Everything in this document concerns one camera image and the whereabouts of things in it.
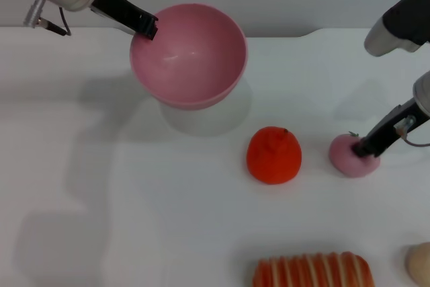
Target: orange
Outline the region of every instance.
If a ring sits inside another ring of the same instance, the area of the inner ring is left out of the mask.
[[[266,127],[252,137],[247,167],[252,176],[266,184],[281,184],[295,178],[302,164],[296,137],[279,127]]]

